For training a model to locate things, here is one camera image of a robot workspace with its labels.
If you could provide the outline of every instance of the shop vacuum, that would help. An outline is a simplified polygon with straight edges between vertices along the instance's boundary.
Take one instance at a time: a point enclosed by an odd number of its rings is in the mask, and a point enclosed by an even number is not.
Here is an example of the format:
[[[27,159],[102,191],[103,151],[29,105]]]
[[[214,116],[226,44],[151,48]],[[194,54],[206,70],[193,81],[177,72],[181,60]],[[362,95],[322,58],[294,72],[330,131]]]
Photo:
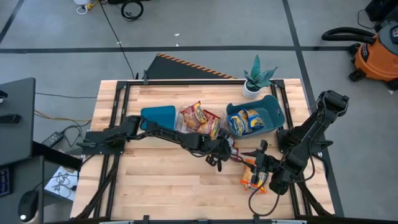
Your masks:
[[[340,27],[326,31],[322,40],[361,42],[348,47],[356,67],[349,79],[354,82],[364,77],[383,80],[391,90],[398,90],[398,22],[391,22],[376,35],[366,30]]]

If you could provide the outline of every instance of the black metal frame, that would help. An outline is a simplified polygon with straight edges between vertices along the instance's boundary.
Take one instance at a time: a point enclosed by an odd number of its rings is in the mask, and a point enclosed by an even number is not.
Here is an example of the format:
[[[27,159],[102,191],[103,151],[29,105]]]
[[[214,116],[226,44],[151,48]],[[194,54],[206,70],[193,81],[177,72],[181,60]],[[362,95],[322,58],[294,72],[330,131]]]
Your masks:
[[[126,118],[126,113],[127,113],[127,107],[128,107],[128,101],[129,101],[129,93],[130,93],[130,88],[134,85],[243,85],[245,80],[238,80],[238,79],[225,79],[225,80],[134,80],[134,81],[118,81],[116,84],[116,92],[114,96],[114,101],[113,101],[113,108],[112,108],[112,113],[111,113],[111,121],[109,124],[110,128],[113,128],[115,125],[116,121],[116,115],[118,113],[118,105],[119,105],[119,99],[120,99],[120,94],[121,90],[125,89],[124,92],[124,99],[123,99],[123,107],[122,107],[122,112],[121,112],[121,123],[124,121]],[[292,117],[290,115],[290,108],[289,108],[289,102],[287,101],[287,95],[286,95],[286,90],[285,90],[285,85],[283,80],[273,80],[273,83],[276,84],[280,88],[280,92],[282,93],[282,99],[284,101],[284,107],[285,107],[285,113],[287,117],[287,123],[289,128],[293,127],[293,121]],[[277,98],[276,94],[276,89],[275,85],[271,85],[271,91],[272,94]],[[119,165],[119,159],[120,155],[115,155],[114,156],[114,161],[113,163],[116,164],[116,166]],[[99,186],[103,183],[104,178],[107,173],[108,169],[108,162],[109,162],[109,156],[105,155],[104,160],[103,160],[103,165],[101,168],[101,175],[99,177]],[[108,195],[108,202],[106,205],[106,217],[110,218],[112,214],[112,207],[113,207],[113,198],[114,198],[114,191],[116,187],[116,176],[110,183],[109,187],[109,195]],[[299,217],[300,214],[300,209],[299,209],[299,203],[297,199],[297,193],[295,186],[291,184],[290,186],[290,197],[292,199],[292,204],[293,204],[293,210],[294,210],[294,215],[295,217]],[[312,215],[311,213],[311,208],[309,205],[308,200],[304,197],[304,205],[305,205],[305,214],[306,215]],[[99,201],[94,209],[94,218],[98,218],[100,215],[100,210],[101,210],[101,201]],[[253,223],[253,220],[228,220],[228,223],[233,223],[233,222],[239,222],[239,223]]]

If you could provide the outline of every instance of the blue bowl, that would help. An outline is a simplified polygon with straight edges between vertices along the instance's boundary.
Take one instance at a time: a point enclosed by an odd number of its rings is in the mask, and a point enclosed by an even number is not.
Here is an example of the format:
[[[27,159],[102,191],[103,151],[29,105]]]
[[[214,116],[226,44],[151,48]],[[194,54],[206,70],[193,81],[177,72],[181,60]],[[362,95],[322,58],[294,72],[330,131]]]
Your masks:
[[[242,105],[233,106],[232,103],[230,103],[226,107],[226,113],[229,117],[241,111],[242,109],[256,110],[264,121],[264,127],[261,129],[253,129],[252,133],[240,136],[233,132],[231,123],[228,121],[229,130],[235,139],[245,139],[262,133],[267,133],[281,127],[285,123],[285,116],[279,106],[278,100],[271,95],[266,95],[261,100],[245,103]]]

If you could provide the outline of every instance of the butcher block tabletop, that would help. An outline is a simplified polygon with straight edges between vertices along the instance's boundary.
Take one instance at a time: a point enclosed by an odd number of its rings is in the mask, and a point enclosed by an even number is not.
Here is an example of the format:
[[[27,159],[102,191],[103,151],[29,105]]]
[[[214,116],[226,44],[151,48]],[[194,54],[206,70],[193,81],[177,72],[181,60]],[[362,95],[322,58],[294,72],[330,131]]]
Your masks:
[[[300,79],[285,79],[285,89],[294,125],[301,125],[308,117],[308,106]],[[92,131],[101,131],[109,126],[117,80],[101,82],[91,124]],[[176,108],[201,101],[204,108],[225,111],[228,103],[247,103],[242,95],[242,85],[136,85],[129,92],[126,115],[140,115],[146,107],[174,105]],[[123,101],[122,90],[119,124]],[[277,94],[281,108],[282,96]],[[271,95],[265,87],[255,100]],[[261,139],[268,144],[267,154],[280,159],[275,131],[249,139],[237,140],[239,152],[250,152],[260,147]],[[333,213],[333,205],[325,178],[323,164],[315,163],[315,176],[306,182],[315,198],[323,207]],[[80,179],[73,203],[71,217],[78,215],[98,189],[103,156],[94,156],[81,169]],[[222,172],[205,162],[205,158],[193,157],[179,145],[157,138],[145,138],[126,143],[120,158],[116,190],[114,193],[112,220],[142,220],[149,215],[151,220],[197,220],[197,219],[252,219],[248,207],[251,191],[245,191],[240,184],[244,165],[232,160],[223,163]],[[312,173],[311,163],[305,169],[305,177]],[[276,200],[276,194],[255,195],[252,207],[257,213],[267,213]],[[300,211],[304,206],[302,195],[296,186]],[[101,214],[106,208],[107,193],[103,197]],[[267,218],[293,218],[294,212],[290,194],[280,196],[275,211]]]

